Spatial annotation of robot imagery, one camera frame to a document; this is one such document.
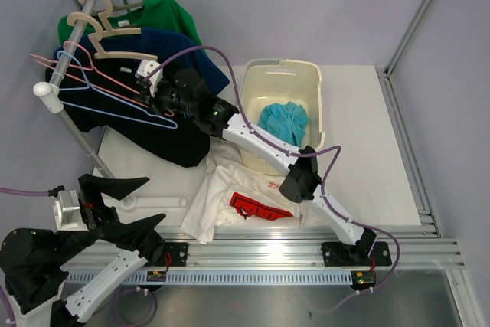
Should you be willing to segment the blue wire hanger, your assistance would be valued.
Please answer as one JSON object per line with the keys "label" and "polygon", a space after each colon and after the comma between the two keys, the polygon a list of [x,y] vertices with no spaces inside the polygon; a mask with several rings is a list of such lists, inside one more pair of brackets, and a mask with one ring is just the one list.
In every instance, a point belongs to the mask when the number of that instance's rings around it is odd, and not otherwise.
{"label": "blue wire hanger", "polygon": [[117,103],[121,103],[122,105],[129,106],[130,108],[132,108],[134,110],[138,110],[139,112],[147,115],[147,117],[160,119],[160,120],[164,121],[165,124],[155,123],[155,122],[144,120],[144,119],[137,119],[137,118],[131,117],[131,116],[124,116],[124,115],[120,115],[117,113],[111,113],[111,112],[107,112],[104,110],[98,110],[98,109],[90,108],[88,106],[81,106],[81,105],[68,103],[68,102],[64,101],[65,104],[72,106],[72,107],[80,108],[82,110],[88,110],[91,112],[100,113],[103,115],[116,117],[116,118],[124,119],[124,120],[129,120],[129,121],[133,121],[133,122],[137,122],[137,123],[142,123],[142,124],[146,124],[146,125],[157,126],[157,127],[163,128],[163,129],[176,130],[178,128],[178,124],[175,121],[173,121],[167,117],[164,117],[164,116],[158,116],[155,114],[151,114],[148,110],[141,107],[141,103],[137,103],[135,100],[132,100],[130,98],[126,98],[122,95],[119,95],[118,93],[115,93],[111,90],[105,89],[103,87],[100,87],[96,84],[91,83],[90,79],[88,78],[87,73],[86,73],[87,69],[81,64],[81,62],[73,54],[70,54],[66,51],[59,50],[59,51],[57,51],[57,62],[60,61],[61,56],[67,56],[71,61],[74,62],[74,64],[68,64],[68,67],[76,67],[77,69],[80,70],[83,79],[82,80],[79,79],[79,80],[81,80],[85,84],[85,86],[84,87],[62,87],[62,88],[60,88],[60,91],[74,92],[74,91],[91,90],[95,93],[98,93],[100,95],[108,97],[110,100],[114,100]]}

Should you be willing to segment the black t shirt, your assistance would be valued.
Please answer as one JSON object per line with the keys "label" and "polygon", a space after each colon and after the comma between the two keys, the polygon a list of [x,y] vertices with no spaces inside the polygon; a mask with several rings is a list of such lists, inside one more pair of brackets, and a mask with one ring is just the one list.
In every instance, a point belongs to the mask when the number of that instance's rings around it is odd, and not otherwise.
{"label": "black t shirt", "polygon": [[[105,89],[111,90],[126,98],[136,100],[133,93],[137,90],[135,71],[139,65],[136,60],[95,60],[95,70],[89,70],[90,62],[85,55],[77,59],[87,69],[86,73],[90,82]],[[79,80],[82,74],[76,67],[69,67],[62,87],[84,87]],[[110,100],[108,97],[91,90],[59,93],[62,102],[73,103],[81,106],[131,116],[155,123],[165,124],[160,119],[147,117],[144,113],[134,110],[129,106]],[[73,120],[77,128],[82,132],[89,132],[96,127],[108,126],[119,134],[135,143],[140,148],[156,155],[157,157],[175,163],[185,168],[195,167],[208,154],[210,150],[210,137],[202,132],[192,122],[191,117],[180,113],[172,113],[167,118],[178,124],[176,130],[163,129],[157,126],[146,125],[129,120],[119,119],[100,113],[82,110],[64,103],[64,109]]]}

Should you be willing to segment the beige wooden hanger front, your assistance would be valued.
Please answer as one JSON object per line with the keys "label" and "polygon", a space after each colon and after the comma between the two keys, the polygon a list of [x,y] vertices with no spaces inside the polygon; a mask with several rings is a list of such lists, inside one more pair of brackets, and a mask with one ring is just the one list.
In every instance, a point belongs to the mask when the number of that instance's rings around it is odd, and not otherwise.
{"label": "beige wooden hanger front", "polygon": [[96,59],[132,59],[132,60],[153,60],[157,61],[158,57],[152,54],[137,53],[133,51],[106,51],[100,43],[104,38],[124,35],[141,35],[141,28],[121,28],[105,31],[96,31],[87,37],[93,45],[96,53]]}

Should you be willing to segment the white red print t shirt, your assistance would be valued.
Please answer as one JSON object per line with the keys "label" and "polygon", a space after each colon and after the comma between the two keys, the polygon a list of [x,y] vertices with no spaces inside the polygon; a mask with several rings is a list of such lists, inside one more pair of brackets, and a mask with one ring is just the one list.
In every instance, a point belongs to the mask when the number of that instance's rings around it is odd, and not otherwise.
{"label": "white red print t shirt", "polygon": [[218,226],[298,224],[304,215],[303,203],[279,193],[283,177],[247,168],[235,145],[212,139],[205,163],[204,180],[181,223],[199,243],[210,243]]}

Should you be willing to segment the light blue t shirt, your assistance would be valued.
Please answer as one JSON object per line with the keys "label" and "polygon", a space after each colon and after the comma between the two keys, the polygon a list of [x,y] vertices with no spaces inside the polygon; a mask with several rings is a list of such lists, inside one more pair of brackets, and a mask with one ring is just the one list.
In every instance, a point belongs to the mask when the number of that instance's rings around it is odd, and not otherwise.
{"label": "light blue t shirt", "polygon": [[302,145],[308,123],[303,106],[291,101],[270,104],[263,108],[259,117],[260,128],[293,146]]}

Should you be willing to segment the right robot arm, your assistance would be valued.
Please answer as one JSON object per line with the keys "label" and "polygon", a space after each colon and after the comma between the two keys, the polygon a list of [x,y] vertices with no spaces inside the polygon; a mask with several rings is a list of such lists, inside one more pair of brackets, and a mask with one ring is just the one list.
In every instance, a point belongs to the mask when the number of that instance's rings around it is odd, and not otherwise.
{"label": "right robot arm", "polygon": [[292,146],[251,123],[233,104],[215,96],[192,68],[181,69],[172,78],[163,76],[154,61],[136,72],[141,95],[150,110],[174,110],[191,115],[193,123],[209,136],[234,143],[268,162],[284,177],[281,195],[291,202],[306,203],[324,219],[342,244],[341,255],[364,263],[374,253],[375,233],[358,224],[325,189],[319,174],[318,153],[310,146]]}

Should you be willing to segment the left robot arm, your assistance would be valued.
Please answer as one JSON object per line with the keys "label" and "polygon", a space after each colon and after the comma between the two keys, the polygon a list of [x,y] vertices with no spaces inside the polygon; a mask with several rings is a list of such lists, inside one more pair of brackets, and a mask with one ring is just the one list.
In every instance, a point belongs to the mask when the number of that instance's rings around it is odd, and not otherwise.
{"label": "left robot arm", "polygon": [[[155,231],[164,214],[125,224],[103,200],[105,195],[122,200],[148,178],[85,174],[78,182],[78,191],[59,187],[49,193],[56,198],[56,231],[17,228],[2,241],[5,290],[1,299],[12,326],[82,326],[130,274],[159,263],[164,256],[165,242]],[[62,299],[69,276],[63,265],[98,240],[115,245],[119,253],[85,286]]]}

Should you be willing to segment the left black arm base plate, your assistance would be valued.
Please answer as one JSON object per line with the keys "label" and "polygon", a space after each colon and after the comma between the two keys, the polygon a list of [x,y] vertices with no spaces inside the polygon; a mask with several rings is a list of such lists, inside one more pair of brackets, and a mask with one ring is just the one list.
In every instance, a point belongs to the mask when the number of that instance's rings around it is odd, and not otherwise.
{"label": "left black arm base plate", "polygon": [[163,254],[154,263],[159,267],[186,267],[189,244],[184,242],[166,242]]}

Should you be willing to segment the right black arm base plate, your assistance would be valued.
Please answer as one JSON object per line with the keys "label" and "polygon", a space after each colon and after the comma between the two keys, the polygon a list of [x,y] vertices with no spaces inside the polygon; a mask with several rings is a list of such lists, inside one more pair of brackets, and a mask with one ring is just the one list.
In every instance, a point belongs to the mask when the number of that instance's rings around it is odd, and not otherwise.
{"label": "right black arm base plate", "polygon": [[324,242],[321,252],[327,267],[387,267],[393,264],[386,242],[375,242],[370,250],[342,242]]}

